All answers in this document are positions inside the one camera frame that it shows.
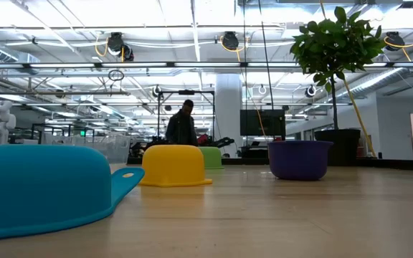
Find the green measuring cup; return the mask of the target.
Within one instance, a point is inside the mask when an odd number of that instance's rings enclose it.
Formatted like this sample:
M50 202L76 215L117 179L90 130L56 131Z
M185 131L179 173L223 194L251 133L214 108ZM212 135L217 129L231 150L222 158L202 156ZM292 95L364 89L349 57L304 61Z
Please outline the green measuring cup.
M201 146L205 169L223 169L222 153L217 147Z

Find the yellow measuring cup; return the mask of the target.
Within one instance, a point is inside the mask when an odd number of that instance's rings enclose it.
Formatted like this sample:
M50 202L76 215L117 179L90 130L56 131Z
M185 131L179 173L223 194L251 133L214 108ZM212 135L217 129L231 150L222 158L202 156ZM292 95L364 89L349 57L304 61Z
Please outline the yellow measuring cup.
M192 145L153 145L143 154L140 185L184 187L212 184L205 176L204 156Z

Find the purple measuring cup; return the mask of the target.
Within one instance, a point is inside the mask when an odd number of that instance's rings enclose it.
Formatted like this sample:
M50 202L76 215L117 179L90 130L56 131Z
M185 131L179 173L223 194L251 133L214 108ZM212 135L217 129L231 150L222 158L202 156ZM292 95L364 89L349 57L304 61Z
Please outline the purple measuring cup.
M289 140L268 143L271 173L282 180L318 181L328 170L328 141Z

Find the blue measuring cup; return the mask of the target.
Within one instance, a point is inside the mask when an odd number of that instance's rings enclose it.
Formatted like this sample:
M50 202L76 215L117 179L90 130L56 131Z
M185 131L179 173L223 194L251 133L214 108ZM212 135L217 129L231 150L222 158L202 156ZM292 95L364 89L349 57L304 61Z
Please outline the blue measuring cup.
M144 174L142 168L112 172L93 148L0 145L0 239L104 219Z

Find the clear plastic basket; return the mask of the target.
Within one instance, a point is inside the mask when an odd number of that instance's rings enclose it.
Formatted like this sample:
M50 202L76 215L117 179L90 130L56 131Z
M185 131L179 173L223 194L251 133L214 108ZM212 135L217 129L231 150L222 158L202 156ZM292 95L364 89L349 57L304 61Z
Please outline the clear plastic basket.
M101 152L110 164L127 163L130 143L130 137L122 135L80 137L45 133L41 139L41 144L45 145L76 145L94 148Z

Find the person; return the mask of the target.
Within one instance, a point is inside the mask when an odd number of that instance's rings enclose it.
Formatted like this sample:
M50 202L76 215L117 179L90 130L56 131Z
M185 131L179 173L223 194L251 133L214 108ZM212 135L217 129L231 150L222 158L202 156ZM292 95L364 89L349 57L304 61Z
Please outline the person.
M170 117L166 129L166 139L170 144L198 146L194 119L191 116L194 103L185 100L181 109Z

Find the black plant pot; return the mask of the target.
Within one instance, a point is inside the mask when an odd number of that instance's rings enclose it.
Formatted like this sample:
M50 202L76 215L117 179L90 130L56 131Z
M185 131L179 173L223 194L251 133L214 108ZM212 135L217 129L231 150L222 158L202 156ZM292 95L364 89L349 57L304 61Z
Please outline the black plant pot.
M320 130L315 132L315 139L332 142L328 151L329 166L353 166L361 131L357 129Z

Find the green leafy potted plant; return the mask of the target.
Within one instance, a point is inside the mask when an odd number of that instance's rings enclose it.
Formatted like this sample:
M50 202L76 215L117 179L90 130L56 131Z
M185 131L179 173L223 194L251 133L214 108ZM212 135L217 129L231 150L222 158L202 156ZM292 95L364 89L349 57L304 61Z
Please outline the green leafy potted plant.
M365 65L383 52L381 27L374 29L361 13L348 16L344 8L334 9L335 20L310 21L299 28L290 48L293 59L304 75L311 75L318 87L331 94L333 127L338 129L335 84L345 82L344 72L363 71Z

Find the white robot figure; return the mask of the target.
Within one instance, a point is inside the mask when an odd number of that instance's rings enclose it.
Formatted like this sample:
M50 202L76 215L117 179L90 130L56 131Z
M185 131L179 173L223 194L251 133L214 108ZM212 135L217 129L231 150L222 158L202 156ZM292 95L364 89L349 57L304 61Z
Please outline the white robot figure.
M10 112L12 106L13 102L0 100L0 145L8 143L9 131L16 127L16 116Z

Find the black wall screen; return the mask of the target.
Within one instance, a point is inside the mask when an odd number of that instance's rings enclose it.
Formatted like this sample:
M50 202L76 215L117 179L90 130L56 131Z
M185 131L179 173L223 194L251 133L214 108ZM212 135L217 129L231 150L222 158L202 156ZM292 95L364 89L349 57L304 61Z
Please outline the black wall screen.
M240 135L284 136L286 134L283 110L240 110Z

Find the black aluminium rig frame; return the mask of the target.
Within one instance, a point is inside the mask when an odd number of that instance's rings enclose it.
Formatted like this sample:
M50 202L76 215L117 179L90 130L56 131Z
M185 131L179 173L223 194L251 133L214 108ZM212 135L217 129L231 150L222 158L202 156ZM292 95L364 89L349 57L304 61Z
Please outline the black aluminium rig frame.
M223 166L268 166L267 158L225 158L222 160ZM413 171L413 160L392 160L357 158L352 166L348 168L381 168L394 169L400 171Z

